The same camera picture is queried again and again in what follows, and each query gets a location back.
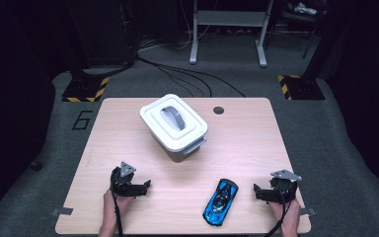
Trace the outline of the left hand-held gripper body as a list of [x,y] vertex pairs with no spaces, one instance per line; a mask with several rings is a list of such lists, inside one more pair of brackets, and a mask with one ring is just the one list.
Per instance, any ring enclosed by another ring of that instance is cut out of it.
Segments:
[[115,167],[111,174],[112,192],[121,197],[136,197],[137,187],[131,183],[135,171],[135,168],[124,161],[120,163],[120,166]]

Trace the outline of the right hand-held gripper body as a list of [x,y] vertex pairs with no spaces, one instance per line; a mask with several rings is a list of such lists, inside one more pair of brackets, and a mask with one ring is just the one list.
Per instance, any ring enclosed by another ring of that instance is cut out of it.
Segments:
[[272,187],[272,202],[287,203],[296,199],[298,183],[302,180],[288,170],[280,170],[271,173],[272,179],[269,181]]

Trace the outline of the grey transparent storage box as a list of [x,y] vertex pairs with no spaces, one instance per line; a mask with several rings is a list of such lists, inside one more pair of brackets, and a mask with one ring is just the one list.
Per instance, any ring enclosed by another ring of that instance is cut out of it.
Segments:
[[192,154],[197,152],[199,148],[206,142],[206,139],[204,137],[201,137],[200,139],[196,140],[195,142],[193,142],[192,144],[190,144],[188,147],[184,148],[183,150],[173,152],[173,151],[168,150],[154,134],[152,134],[152,137],[160,145],[160,147],[165,151],[165,153],[170,157],[170,159],[174,161],[175,163],[181,163],[185,161]]

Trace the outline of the blue and black toy car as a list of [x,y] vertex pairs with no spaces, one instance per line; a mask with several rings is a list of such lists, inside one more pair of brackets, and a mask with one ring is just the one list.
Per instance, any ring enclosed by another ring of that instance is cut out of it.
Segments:
[[212,226],[221,226],[239,187],[229,179],[221,179],[206,205],[202,217]]

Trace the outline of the white lid with grey handle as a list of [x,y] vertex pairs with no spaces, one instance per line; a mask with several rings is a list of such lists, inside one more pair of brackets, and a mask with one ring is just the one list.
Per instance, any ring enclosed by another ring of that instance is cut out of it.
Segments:
[[189,154],[205,142],[206,121],[175,94],[143,106],[140,117],[170,152]]

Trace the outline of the person's left hand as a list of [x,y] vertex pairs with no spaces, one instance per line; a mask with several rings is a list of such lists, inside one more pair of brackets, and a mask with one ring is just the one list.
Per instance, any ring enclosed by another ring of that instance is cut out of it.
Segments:
[[110,190],[107,190],[104,194],[104,213],[103,221],[109,222],[115,220],[115,208],[119,208],[119,213],[124,215],[130,204],[133,201],[133,197],[117,197],[113,198],[113,194]]

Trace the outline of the person's right hand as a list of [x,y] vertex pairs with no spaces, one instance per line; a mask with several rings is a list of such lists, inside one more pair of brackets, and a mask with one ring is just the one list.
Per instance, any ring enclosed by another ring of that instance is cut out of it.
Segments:
[[292,200],[286,208],[283,208],[282,204],[276,202],[270,202],[268,205],[275,219],[282,219],[281,226],[299,226],[301,206],[297,199]]

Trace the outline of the black cabinet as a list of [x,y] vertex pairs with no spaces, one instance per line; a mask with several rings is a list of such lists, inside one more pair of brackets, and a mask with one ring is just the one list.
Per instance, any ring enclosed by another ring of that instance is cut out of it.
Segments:
[[131,17],[125,0],[71,0],[70,10],[90,67],[130,64]]

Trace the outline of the dark chair with clutter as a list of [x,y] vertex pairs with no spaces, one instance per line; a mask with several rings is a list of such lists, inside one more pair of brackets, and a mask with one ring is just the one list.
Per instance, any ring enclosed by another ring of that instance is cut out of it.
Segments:
[[315,9],[308,8],[302,2],[295,3],[291,0],[279,0],[277,18],[308,32],[308,42],[302,55],[302,58],[305,58],[322,21],[322,17],[318,15]]

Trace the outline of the black yellow striped base plate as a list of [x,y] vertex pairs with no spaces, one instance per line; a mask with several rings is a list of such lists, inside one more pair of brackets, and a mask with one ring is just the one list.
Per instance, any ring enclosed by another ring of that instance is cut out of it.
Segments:
[[277,79],[286,100],[325,100],[315,80],[309,81],[298,75],[278,75]]
[[73,82],[70,82],[62,94],[63,102],[98,102],[103,96],[109,78],[91,79],[86,88],[80,88]]

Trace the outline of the white metal desk frame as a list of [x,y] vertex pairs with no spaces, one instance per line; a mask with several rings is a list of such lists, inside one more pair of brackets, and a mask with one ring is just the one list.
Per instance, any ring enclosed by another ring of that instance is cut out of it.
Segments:
[[199,10],[198,0],[193,0],[192,45],[189,55],[189,63],[191,65],[197,63],[199,26],[256,27],[261,29],[260,37],[255,41],[259,65],[262,68],[266,68],[267,61],[265,58],[264,41],[274,0],[266,1],[267,5],[265,11],[246,12]]

